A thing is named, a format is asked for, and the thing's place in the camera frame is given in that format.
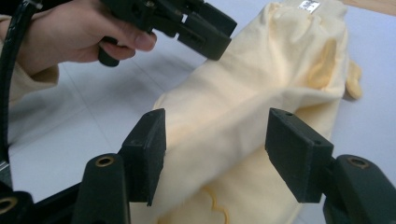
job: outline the beige cloth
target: beige cloth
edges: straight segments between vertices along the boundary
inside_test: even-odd
[[[9,20],[10,17],[0,15],[0,22]],[[0,40],[0,53],[3,49],[3,42]],[[23,69],[16,63],[11,78],[11,86],[9,93],[10,105],[16,104],[23,95],[32,92],[44,90],[56,86],[59,79],[58,66],[53,66],[40,73],[27,75]]]
[[[207,61],[154,108],[166,110],[167,152],[153,206],[134,223],[291,223],[300,205],[263,148],[270,107],[330,138],[347,77],[347,8],[271,3],[218,62]]]

